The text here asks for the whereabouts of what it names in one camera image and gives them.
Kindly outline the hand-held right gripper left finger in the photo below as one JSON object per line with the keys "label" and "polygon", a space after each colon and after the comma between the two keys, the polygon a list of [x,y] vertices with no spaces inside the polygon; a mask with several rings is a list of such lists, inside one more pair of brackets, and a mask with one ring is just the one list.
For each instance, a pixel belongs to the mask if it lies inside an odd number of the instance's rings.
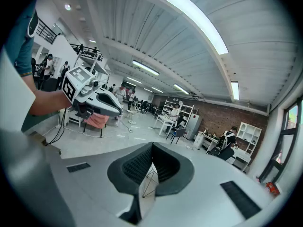
{"label": "hand-held right gripper left finger", "polygon": [[56,186],[72,217],[72,227],[153,227],[153,216],[141,217],[140,184],[150,168],[152,143],[108,153],[62,159],[48,150]]}

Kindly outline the person's left forearm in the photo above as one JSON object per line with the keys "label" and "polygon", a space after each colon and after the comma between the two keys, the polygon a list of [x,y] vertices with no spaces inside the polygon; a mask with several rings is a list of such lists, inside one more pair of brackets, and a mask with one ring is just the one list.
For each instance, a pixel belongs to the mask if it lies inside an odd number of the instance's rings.
{"label": "person's left forearm", "polygon": [[42,116],[71,106],[62,90],[47,92],[36,89],[32,92],[35,100],[29,110],[31,115]]}

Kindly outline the pink cloth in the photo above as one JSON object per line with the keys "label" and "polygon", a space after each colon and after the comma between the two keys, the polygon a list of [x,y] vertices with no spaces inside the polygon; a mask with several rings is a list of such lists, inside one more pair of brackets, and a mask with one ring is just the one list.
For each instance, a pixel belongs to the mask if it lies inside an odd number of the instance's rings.
{"label": "pink cloth", "polygon": [[109,116],[93,113],[84,122],[98,129],[103,129],[109,119]]}

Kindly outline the black office chair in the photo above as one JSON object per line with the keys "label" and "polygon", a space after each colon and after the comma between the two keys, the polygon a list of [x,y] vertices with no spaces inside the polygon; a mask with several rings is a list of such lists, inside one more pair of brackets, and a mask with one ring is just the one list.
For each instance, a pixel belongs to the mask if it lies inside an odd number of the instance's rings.
{"label": "black office chair", "polygon": [[218,158],[220,158],[222,160],[225,160],[225,161],[228,160],[229,158],[231,158],[233,156],[232,153],[222,153],[222,154],[219,154],[220,153],[220,148],[217,147],[216,145],[210,151],[208,151],[208,154],[213,155],[215,157],[218,157]]}

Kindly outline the black balcony railing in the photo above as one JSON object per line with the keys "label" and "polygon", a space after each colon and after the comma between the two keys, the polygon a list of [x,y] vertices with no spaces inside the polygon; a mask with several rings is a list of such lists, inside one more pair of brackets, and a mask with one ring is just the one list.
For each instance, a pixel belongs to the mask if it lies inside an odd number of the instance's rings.
{"label": "black balcony railing", "polygon": [[96,47],[90,48],[84,45],[70,44],[72,49],[82,57],[86,57],[89,59],[97,59],[98,61],[103,61],[103,55]]}

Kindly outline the white desk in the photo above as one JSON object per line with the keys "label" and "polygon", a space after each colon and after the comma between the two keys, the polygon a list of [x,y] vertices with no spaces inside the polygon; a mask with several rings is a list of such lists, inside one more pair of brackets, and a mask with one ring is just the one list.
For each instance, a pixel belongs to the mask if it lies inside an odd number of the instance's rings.
{"label": "white desk", "polygon": [[[216,140],[206,135],[205,133],[199,131],[198,135],[195,137],[194,147],[196,147],[197,149],[203,149],[206,151],[207,154],[211,154],[210,151],[216,146],[218,141],[219,140]],[[229,164],[239,168],[242,172],[244,172],[249,162],[251,161],[250,156],[246,155],[246,152],[241,150],[240,148],[232,147],[232,150],[234,151],[234,154],[226,161]]]}

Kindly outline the white rectangular table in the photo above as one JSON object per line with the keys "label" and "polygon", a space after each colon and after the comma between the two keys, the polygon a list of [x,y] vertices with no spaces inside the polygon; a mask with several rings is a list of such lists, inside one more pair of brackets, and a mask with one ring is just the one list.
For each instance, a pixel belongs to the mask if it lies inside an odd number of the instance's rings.
{"label": "white rectangular table", "polygon": [[171,131],[172,127],[174,126],[174,121],[169,119],[168,117],[166,116],[163,116],[163,115],[158,115],[157,118],[156,118],[156,121],[154,123],[154,126],[153,128],[155,129],[156,128],[156,124],[157,122],[160,122],[161,123],[161,127],[160,127],[160,131],[159,131],[159,135],[162,134],[163,130],[169,126],[169,131]]}

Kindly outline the white refrigerator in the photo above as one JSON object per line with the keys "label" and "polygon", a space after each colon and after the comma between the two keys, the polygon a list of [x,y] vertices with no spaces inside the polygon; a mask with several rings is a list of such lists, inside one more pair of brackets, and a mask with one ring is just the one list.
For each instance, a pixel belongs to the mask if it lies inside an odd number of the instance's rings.
{"label": "white refrigerator", "polygon": [[187,140],[192,140],[194,138],[194,136],[197,134],[199,126],[202,122],[202,117],[198,114],[191,114],[188,123],[187,123],[187,127],[186,127],[186,139]]}

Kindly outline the white cubby cabinet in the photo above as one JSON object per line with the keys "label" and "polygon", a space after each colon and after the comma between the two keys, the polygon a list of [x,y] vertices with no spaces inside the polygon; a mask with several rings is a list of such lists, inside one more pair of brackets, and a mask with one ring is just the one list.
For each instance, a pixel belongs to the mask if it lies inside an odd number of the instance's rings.
{"label": "white cubby cabinet", "polygon": [[240,128],[236,136],[237,146],[241,150],[243,150],[247,155],[251,156],[258,143],[261,132],[262,129],[241,122]]}

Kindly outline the white shelf unit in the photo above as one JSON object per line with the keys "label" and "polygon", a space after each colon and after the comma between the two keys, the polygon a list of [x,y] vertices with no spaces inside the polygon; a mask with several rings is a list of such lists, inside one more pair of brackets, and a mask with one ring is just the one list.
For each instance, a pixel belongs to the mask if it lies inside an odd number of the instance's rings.
{"label": "white shelf unit", "polygon": [[189,106],[183,104],[182,101],[174,101],[166,100],[163,106],[162,114],[164,116],[168,116],[169,113],[173,110],[174,106],[178,105],[178,110],[180,113],[183,113],[184,121],[180,123],[183,127],[191,127],[193,128],[199,122],[198,108],[195,108],[193,105]]}

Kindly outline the black stair railing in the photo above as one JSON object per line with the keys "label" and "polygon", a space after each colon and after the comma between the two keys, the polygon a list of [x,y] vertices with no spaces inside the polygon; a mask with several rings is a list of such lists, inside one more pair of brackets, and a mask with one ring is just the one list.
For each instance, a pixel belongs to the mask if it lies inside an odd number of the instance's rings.
{"label": "black stair railing", "polygon": [[41,19],[38,19],[36,34],[50,44],[53,44],[57,37],[57,34],[52,31],[50,27],[48,27]]}

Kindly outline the person's teal shirt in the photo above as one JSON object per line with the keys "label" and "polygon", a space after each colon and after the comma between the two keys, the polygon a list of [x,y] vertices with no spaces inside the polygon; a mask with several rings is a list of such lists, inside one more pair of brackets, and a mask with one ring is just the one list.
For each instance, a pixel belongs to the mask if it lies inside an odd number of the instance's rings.
{"label": "person's teal shirt", "polygon": [[33,0],[18,16],[0,52],[0,130],[20,131],[36,90],[32,46],[38,16]]}

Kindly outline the white round pedestal stool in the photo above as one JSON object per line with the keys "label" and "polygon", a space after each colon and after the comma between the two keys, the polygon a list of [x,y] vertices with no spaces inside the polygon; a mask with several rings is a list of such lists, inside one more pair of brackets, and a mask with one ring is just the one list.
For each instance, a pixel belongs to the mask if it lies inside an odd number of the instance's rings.
{"label": "white round pedestal stool", "polygon": [[136,121],[133,120],[134,111],[127,109],[126,117],[128,118],[128,123],[131,125],[136,125]]}

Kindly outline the white loft frame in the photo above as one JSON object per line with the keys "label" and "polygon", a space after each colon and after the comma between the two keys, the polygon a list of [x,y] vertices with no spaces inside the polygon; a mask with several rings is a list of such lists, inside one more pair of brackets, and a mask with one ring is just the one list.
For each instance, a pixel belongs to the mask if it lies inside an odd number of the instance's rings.
{"label": "white loft frame", "polygon": [[78,54],[77,64],[86,68],[100,81],[108,81],[110,69],[107,66],[108,59],[103,56],[91,56],[84,53]]}

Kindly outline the black window frame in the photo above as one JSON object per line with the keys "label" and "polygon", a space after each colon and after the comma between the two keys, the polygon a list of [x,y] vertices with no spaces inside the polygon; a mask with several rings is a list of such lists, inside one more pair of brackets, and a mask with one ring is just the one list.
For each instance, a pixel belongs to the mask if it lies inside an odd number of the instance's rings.
{"label": "black window frame", "polygon": [[268,179],[272,184],[276,184],[285,170],[299,132],[302,110],[303,95],[284,110],[278,140],[268,164],[258,178],[260,183],[265,183]]}

